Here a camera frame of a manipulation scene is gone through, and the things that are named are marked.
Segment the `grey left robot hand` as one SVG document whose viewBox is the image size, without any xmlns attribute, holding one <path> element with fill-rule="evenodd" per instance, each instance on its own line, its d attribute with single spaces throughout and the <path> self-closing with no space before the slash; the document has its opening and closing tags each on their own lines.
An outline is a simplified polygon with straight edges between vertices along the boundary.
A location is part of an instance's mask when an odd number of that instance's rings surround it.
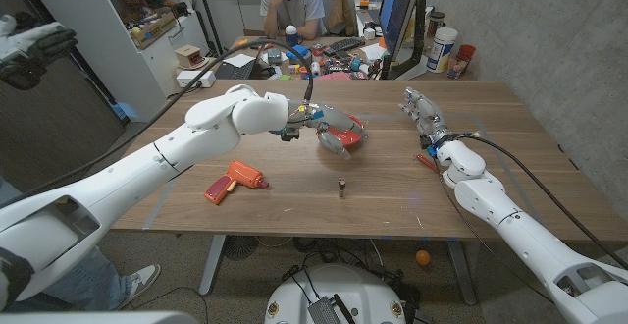
<svg viewBox="0 0 628 324">
<path fill-rule="evenodd" d="M 323 103 L 301 103 L 289 100 L 288 119 L 281 130 L 281 140 L 299 139 L 299 130 L 302 127 L 315 129 L 319 142 L 344 160 L 350 158 L 350 153 L 340 139 L 332 133 L 332 130 L 352 131 L 361 138 L 367 136 L 360 124 L 337 108 Z"/>
</svg>

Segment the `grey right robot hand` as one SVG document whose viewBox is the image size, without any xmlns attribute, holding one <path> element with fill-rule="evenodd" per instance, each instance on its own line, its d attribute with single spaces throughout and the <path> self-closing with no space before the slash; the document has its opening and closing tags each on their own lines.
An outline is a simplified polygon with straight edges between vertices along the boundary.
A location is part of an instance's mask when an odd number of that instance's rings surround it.
<svg viewBox="0 0 628 324">
<path fill-rule="evenodd" d="M 415 122 L 422 149 L 438 150 L 446 142 L 454 140 L 444 114 L 436 103 L 411 87 L 405 90 L 404 95 L 407 104 L 399 104 L 399 108 Z"/>
</svg>

